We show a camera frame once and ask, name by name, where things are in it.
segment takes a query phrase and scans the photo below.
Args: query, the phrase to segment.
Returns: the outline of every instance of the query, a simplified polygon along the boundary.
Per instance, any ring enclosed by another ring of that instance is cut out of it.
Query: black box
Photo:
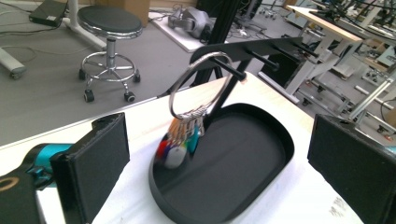
[[[67,3],[61,3],[53,0],[45,0],[38,8],[29,15],[29,21],[43,25],[58,27]]]

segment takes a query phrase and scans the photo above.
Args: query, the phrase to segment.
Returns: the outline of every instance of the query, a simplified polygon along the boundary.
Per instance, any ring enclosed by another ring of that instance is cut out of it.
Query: gray floor
[[[0,13],[11,9],[15,10],[0,4]],[[1,19],[0,31],[48,29],[30,23],[27,14],[23,13],[8,13],[2,15]],[[267,26],[267,36],[297,36],[300,32],[279,16],[273,21],[258,15],[255,20]],[[248,32],[251,34],[250,39],[261,37],[255,31]],[[234,35],[228,41],[246,40],[237,37]],[[191,56],[149,23],[138,38],[117,42],[118,53],[132,59],[141,73],[140,83],[130,83],[130,88],[136,95],[135,101],[124,101],[120,83],[95,82],[92,87],[95,101],[87,104],[83,100],[85,83],[78,79],[78,69],[81,60],[96,51],[90,43],[63,25],[57,30],[35,35],[0,35],[0,41],[0,47],[34,49],[6,49],[27,67],[20,79],[11,79],[6,68],[0,66],[0,146],[156,97],[177,80]],[[257,74],[261,67],[260,63],[253,62],[247,70]],[[359,101],[363,97],[353,89],[357,82],[361,82],[359,76],[353,76],[347,81],[333,74],[325,77],[326,82],[344,91],[345,95],[357,97],[354,100]],[[372,88],[367,83],[361,85]],[[312,117],[316,113],[327,113],[314,105],[298,106]],[[375,124],[372,126],[367,132],[384,142],[383,136],[376,133]]]

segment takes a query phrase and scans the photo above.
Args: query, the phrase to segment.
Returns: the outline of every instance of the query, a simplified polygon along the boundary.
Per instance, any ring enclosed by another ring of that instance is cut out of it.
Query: workbench
[[[314,51],[318,57],[310,56],[308,60],[305,61],[300,67],[299,71],[292,78],[286,88],[277,85],[264,73],[259,73],[260,77],[270,83],[285,97],[297,104],[299,100],[293,94],[300,88],[301,84],[308,79],[324,74],[330,69],[337,69],[341,67],[347,58],[357,49],[357,47],[362,42],[362,39],[310,13],[316,12],[317,10],[315,9],[294,6],[287,6],[287,9],[294,12],[296,16],[306,18],[307,24],[309,22],[313,22],[315,25],[322,27],[322,33],[325,34],[325,36],[320,41],[320,44]],[[328,47],[334,40],[340,41],[340,43],[329,56]]]
[[[185,106],[191,99],[204,100],[217,93],[224,79],[180,91],[177,99]],[[150,162],[173,118],[168,102],[165,96],[108,113],[125,113],[130,161],[93,223],[173,223],[155,203],[149,189]],[[232,223],[361,223],[307,161],[314,123],[311,117],[251,74],[247,74],[246,83],[235,86],[224,105],[236,103],[255,105],[278,119],[290,133],[295,152],[283,171]],[[26,153],[38,144],[77,142],[92,129],[91,122],[102,116],[0,147],[0,175],[18,167]],[[56,189],[39,191],[38,198],[47,223],[64,223]]]

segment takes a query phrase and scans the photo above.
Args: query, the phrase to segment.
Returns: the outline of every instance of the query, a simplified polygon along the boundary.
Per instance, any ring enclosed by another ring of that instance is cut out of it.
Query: colorful keychain
[[[224,57],[228,64],[232,63],[231,58],[223,52],[208,53],[195,61],[195,63],[190,64],[187,71],[179,78],[171,91],[169,107],[174,119],[172,120],[165,137],[158,145],[155,154],[156,162],[168,169],[179,167],[185,160],[187,154],[192,156],[195,153],[200,137],[205,134],[204,118],[207,113],[207,109],[219,99],[231,79],[231,76],[228,75],[220,91],[214,99],[208,103],[184,113],[177,114],[174,111],[174,100],[177,90],[192,76],[195,72],[195,68],[199,64],[212,57]]]

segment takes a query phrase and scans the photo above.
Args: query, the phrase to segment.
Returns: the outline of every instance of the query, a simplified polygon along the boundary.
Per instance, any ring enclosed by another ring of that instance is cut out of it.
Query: stool base
[[[96,60],[99,61],[98,59],[103,60],[104,57],[106,57],[105,63],[96,62]],[[124,60],[127,65],[116,66],[116,58]],[[101,68],[103,70],[101,70],[100,72],[93,72],[95,68]],[[120,74],[120,72],[122,71],[131,72],[125,75]],[[125,89],[125,101],[132,102],[134,100],[134,94],[129,91],[126,81],[132,79],[133,82],[140,82],[140,73],[134,63],[127,57],[117,53],[114,55],[108,55],[106,51],[102,51],[95,52],[84,58],[81,63],[81,68],[79,69],[78,78],[81,80],[87,80],[86,89],[84,92],[84,99],[87,103],[94,100],[93,92],[91,89],[91,84],[94,80],[101,80],[106,82],[121,82]]]

